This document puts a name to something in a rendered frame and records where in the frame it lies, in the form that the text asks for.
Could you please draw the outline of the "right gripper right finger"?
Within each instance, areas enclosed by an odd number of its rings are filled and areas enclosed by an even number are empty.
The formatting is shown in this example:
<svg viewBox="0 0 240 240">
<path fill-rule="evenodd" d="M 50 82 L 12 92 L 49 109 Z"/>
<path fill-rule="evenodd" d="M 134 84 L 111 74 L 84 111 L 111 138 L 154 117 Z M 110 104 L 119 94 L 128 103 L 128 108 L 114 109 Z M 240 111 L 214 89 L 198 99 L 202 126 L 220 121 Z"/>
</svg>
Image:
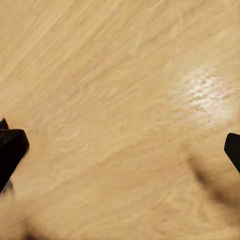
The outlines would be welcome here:
<svg viewBox="0 0 240 240">
<path fill-rule="evenodd" d="M 228 133 L 224 151 L 240 173 L 240 135 Z"/>
</svg>

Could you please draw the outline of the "digital camera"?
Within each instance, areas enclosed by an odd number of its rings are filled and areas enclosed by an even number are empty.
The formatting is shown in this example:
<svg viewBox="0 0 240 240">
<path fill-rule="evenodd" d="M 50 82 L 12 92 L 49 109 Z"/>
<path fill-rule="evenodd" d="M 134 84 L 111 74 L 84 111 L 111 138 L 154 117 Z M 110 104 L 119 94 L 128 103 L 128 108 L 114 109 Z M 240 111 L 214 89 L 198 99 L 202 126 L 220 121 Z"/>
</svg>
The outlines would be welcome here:
<svg viewBox="0 0 240 240">
<path fill-rule="evenodd" d="M 22 129 L 4 129 L 4 126 L 0 121 L 0 139 L 7 136 L 14 135 L 14 134 L 18 134 L 18 133 L 21 133 L 23 135 L 25 146 L 28 147 L 28 141 Z"/>
</svg>

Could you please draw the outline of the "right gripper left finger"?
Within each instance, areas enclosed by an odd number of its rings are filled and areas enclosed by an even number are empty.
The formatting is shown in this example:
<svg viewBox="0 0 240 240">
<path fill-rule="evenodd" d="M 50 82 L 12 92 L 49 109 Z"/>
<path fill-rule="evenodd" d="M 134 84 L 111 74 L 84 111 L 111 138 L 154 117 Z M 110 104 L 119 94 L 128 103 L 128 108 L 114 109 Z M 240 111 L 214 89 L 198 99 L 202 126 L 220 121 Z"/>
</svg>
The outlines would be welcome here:
<svg viewBox="0 0 240 240">
<path fill-rule="evenodd" d="M 21 133 L 0 138 L 0 193 L 26 152 Z"/>
</svg>

